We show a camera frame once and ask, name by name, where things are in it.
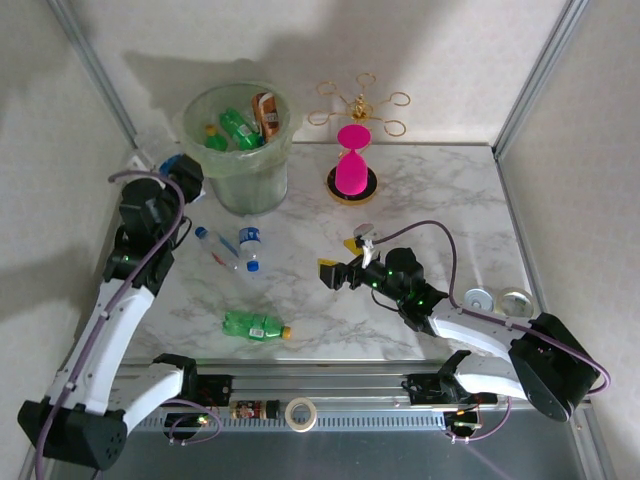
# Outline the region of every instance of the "trash bin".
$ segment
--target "trash bin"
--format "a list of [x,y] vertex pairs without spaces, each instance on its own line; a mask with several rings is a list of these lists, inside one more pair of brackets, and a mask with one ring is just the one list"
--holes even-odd
[[[231,140],[226,152],[204,147],[205,125],[219,127],[218,116],[229,107],[252,124],[251,99],[257,93],[267,91],[276,98],[280,120],[278,133],[268,143],[248,151],[238,150]],[[282,202],[287,193],[287,156],[293,134],[301,124],[301,118],[292,112],[291,102],[273,85],[262,82],[236,83],[207,90],[176,119],[185,153],[202,165],[220,203],[238,215],[265,213]]]

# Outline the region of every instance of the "water bottle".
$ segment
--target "water bottle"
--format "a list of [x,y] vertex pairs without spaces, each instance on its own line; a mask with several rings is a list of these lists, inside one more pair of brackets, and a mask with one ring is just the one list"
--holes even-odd
[[243,228],[240,230],[239,240],[242,258],[247,261],[247,270],[257,272],[260,269],[258,253],[262,249],[260,230],[256,227]]
[[220,125],[240,150],[253,150],[262,145],[260,135],[251,130],[247,121],[233,108],[220,114]]
[[222,331],[232,337],[244,337],[259,342],[291,338],[291,327],[283,325],[279,318],[260,313],[227,312],[222,322]]
[[202,248],[211,253],[216,262],[230,270],[238,269],[238,251],[222,235],[204,227],[196,228],[194,233]]

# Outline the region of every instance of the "metal floor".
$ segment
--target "metal floor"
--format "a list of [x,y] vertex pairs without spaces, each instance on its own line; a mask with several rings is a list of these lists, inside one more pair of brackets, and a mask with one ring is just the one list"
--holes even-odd
[[[502,412],[483,414],[487,428]],[[92,472],[58,464],[54,480]],[[494,437],[451,442],[439,431],[222,432],[203,444],[169,446],[160,433],[134,432],[104,480],[583,480],[571,428],[516,410]]]

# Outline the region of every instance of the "can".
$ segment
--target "can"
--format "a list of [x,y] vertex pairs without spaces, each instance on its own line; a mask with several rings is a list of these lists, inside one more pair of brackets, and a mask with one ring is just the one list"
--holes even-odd
[[464,294],[465,305],[493,312],[493,295],[481,287],[472,288]]
[[496,312],[509,317],[531,318],[535,312],[533,297],[521,288],[505,288],[497,295]]

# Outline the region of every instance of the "marble tabletop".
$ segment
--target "marble tabletop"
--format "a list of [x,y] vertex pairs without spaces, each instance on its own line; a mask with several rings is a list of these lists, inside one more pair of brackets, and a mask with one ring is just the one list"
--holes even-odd
[[[384,361],[443,359],[447,341],[415,333],[395,313],[376,306],[369,289],[326,288],[317,259],[348,262],[343,246],[353,229],[371,222],[380,235],[424,219],[451,230],[459,265],[455,295],[478,285],[499,291],[529,290],[491,150],[484,146],[374,145],[365,152],[378,176],[375,197],[345,206],[327,193],[324,180],[336,165],[337,145],[294,145],[288,163],[288,192],[282,204],[254,218],[264,249],[256,274],[232,273],[200,249],[191,233],[175,251],[175,263],[125,354],[129,363],[160,353],[211,361],[260,359],[297,361]],[[187,207],[195,226],[215,226],[237,236],[246,220],[224,210],[210,188]],[[447,290],[451,251],[436,227],[420,227],[382,245],[413,248],[425,279]],[[224,313],[241,309],[277,314],[292,339],[260,343],[222,333]]]

